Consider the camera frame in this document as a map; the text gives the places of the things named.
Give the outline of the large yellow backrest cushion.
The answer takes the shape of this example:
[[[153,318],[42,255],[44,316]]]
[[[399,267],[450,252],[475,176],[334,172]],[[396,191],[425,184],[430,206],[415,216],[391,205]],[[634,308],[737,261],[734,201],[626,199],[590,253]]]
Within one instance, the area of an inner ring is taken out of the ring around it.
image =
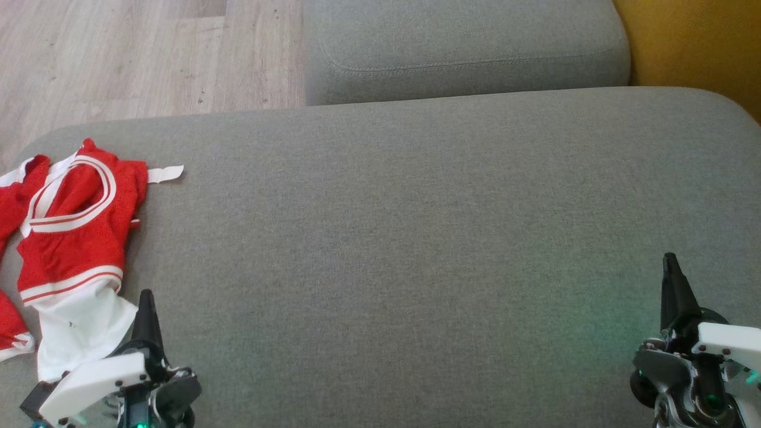
[[[614,0],[633,85],[710,90],[761,124],[761,0]]]

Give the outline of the grey sofa seat cushion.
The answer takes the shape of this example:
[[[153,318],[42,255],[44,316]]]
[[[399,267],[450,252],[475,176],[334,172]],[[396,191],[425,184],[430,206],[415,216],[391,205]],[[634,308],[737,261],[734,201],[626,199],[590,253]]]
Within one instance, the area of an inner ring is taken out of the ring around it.
[[[305,0],[308,105],[616,87],[612,0]]]

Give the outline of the red white-trimmed basketball jersey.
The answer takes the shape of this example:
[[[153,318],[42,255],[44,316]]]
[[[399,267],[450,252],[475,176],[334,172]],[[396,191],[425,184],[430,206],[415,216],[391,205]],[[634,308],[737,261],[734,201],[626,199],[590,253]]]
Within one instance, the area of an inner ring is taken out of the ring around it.
[[[31,196],[17,246],[21,302],[39,315],[40,381],[54,382],[113,352],[135,319],[119,291],[126,242],[149,184],[173,181],[183,166],[150,169],[85,139],[55,163]]]

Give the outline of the large grey sofa chaise seat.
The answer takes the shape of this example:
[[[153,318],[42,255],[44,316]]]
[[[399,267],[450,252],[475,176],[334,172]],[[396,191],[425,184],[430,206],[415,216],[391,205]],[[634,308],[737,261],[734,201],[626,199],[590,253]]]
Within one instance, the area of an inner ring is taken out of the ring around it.
[[[761,125],[695,89],[550,90],[55,130],[151,168],[152,289],[196,428],[650,428],[662,257],[761,327]]]

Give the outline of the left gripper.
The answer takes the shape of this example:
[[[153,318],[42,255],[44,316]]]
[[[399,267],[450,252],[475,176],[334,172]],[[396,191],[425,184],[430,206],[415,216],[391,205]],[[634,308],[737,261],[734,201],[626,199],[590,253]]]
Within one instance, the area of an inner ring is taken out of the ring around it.
[[[152,290],[142,290],[128,351],[65,374],[36,406],[36,428],[76,428],[107,403],[116,428],[194,428],[202,387],[193,369],[169,365]]]

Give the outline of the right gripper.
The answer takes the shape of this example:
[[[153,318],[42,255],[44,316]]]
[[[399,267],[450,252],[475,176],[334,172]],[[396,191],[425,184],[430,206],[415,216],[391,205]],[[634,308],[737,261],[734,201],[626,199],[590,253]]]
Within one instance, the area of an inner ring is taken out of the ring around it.
[[[637,349],[630,376],[652,428],[761,428],[761,405],[728,389],[745,376],[761,392],[761,328],[701,309],[674,253],[663,256],[660,329]]]

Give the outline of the red basketball shorts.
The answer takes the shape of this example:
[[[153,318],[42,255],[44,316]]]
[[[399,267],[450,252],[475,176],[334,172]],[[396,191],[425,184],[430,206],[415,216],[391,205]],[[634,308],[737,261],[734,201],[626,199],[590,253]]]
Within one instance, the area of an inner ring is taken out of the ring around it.
[[[8,239],[21,228],[31,197],[45,184],[49,167],[46,155],[36,155],[0,177],[0,266]],[[0,285],[0,362],[33,350],[30,329]]]

